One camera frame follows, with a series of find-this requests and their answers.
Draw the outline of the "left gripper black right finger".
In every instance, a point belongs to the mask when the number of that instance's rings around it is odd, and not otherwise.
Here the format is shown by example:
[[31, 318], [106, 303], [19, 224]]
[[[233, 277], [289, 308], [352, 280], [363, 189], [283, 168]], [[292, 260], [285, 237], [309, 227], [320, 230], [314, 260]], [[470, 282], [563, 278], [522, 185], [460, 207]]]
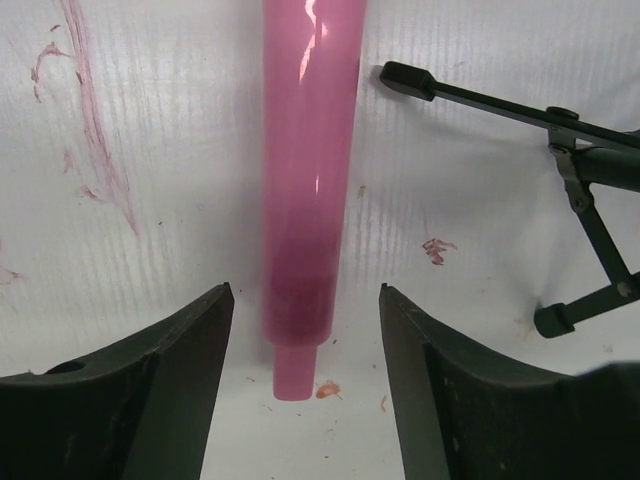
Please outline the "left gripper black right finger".
[[570, 376], [494, 351], [383, 285], [379, 312], [408, 479], [635, 479], [639, 366]]

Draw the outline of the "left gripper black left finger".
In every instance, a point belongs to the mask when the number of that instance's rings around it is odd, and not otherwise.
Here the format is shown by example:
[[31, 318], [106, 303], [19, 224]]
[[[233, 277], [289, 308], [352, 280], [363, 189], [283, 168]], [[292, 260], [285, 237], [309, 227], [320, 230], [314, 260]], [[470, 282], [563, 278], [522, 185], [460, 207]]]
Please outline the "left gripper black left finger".
[[2, 478], [199, 478], [233, 309], [224, 283], [93, 353], [2, 378]]

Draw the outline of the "black tripod shock mount stand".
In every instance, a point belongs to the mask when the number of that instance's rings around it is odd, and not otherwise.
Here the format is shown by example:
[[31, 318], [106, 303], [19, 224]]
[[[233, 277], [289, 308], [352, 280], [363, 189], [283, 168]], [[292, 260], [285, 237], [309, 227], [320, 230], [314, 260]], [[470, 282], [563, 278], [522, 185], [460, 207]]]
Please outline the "black tripod shock mount stand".
[[379, 80], [389, 89], [431, 102], [439, 97], [547, 131], [570, 207], [577, 215], [610, 284], [569, 304], [537, 310], [534, 325], [546, 339], [575, 331], [575, 325], [639, 300], [639, 275], [628, 269], [591, 193], [592, 184], [639, 191], [639, 133], [585, 123], [579, 114], [550, 106], [539, 110], [437, 81], [429, 71], [388, 61]]

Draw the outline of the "pink microphone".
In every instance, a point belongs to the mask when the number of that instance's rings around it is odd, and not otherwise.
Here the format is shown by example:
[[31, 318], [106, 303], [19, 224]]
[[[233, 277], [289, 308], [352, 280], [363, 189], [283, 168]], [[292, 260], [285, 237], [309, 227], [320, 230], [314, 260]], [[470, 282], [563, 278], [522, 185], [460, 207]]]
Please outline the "pink microphone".
[[339, 271], [366, 5], [263, 5], [262, 326], [273, 393], [314, 390]]

